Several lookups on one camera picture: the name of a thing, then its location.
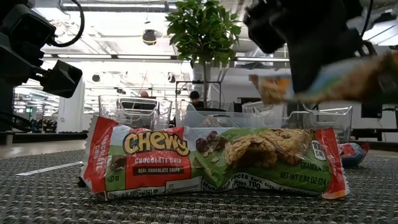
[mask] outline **gray carpet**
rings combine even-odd
[[[347,170],[351,193],[324,200],[238,189],[99,202],[76,185],[83,151],[0,160],[0,223],[398,223],[398,159],[368,156]]]

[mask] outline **potted plant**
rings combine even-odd
[[[166,16],[170,22],[167,35],[173,34],[170,45],[176,46],[180,60],[198,62],[203,67],[203,102],[207,107],[206,63],[226,67],[235,57],[231,46],[239,41],[241,28],[236,26],[237,14],[230,14],[218,1],[183,0],[175,3],[177,10]]]

